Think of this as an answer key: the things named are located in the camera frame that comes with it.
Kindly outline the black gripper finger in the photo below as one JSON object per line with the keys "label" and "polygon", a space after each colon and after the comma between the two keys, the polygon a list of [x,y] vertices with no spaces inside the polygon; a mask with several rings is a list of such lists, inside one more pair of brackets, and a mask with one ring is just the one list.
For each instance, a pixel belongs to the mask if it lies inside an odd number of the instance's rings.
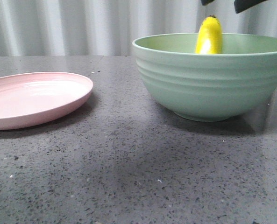
{"label": "black gripper finger", "polygon": [[208,4],[210,4],[210,3],[212,3],[212,2],[214,2],[214,0],[201,0],[201,4],[202,4],[203,6],[207,6]]}
{"label": "black gripper finger", "polygon": [[256,6],[257,4],[260,4],[266,0],[235,0],[234,1],[234,8],[235,12],[237,14],[253,7]]}

